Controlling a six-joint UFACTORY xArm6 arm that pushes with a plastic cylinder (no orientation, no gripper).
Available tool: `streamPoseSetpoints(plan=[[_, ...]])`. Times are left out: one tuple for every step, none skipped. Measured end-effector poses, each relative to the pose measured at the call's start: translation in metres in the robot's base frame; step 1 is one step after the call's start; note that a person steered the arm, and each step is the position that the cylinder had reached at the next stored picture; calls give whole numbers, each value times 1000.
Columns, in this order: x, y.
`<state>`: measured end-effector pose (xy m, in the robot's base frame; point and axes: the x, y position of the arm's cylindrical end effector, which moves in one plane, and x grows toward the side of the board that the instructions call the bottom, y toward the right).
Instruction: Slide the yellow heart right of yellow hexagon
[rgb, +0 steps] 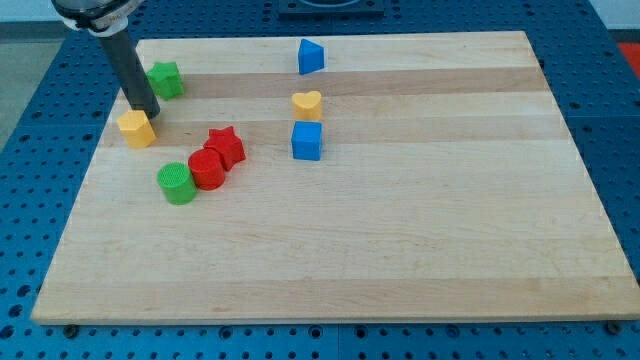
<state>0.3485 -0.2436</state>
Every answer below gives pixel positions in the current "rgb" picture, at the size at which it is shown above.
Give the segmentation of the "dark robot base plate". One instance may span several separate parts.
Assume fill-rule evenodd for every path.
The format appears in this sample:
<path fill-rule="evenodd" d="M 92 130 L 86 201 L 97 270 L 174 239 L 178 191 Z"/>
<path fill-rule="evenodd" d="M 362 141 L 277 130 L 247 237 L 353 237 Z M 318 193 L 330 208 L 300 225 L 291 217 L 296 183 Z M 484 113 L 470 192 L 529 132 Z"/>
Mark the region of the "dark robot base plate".
<path fill-rule="evenodd" d="M 383 0 L 276 0 L 274 8 L 280 18 L 334 15 L 381 16 L 385 13 Z"/>

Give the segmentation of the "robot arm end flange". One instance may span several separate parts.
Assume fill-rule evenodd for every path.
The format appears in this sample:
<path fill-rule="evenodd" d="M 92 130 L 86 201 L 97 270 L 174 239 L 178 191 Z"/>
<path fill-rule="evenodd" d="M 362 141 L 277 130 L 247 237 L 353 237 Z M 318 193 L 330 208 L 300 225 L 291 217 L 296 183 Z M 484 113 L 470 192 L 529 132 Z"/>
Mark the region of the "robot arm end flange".
<path fill-rule="evenodd" d="M 128 16 L 144 0 L 52 0 L 55 11 L 71 30 L 87 30 L 97 37 L 109 37 L 128 26 Z"/>

